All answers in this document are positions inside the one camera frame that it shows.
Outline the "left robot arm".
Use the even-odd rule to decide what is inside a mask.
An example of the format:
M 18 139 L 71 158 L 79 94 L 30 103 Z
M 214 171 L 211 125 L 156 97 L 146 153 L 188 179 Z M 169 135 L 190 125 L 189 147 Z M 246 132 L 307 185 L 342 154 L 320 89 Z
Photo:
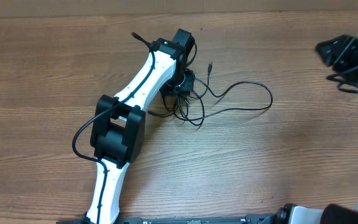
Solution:
M 96 105 L 90 144 L 97 175 L 93 201 L 80 223 L 115 223 L 126 171 L 142 148 L 147 108 L 157 93 L 186 96 L 194 75 L 187 69 L 195 46 L 192 34 L 178 29 L 172 40 L 147 42 L 149 54 L 133 80 L 115 94 L 103 95 Z

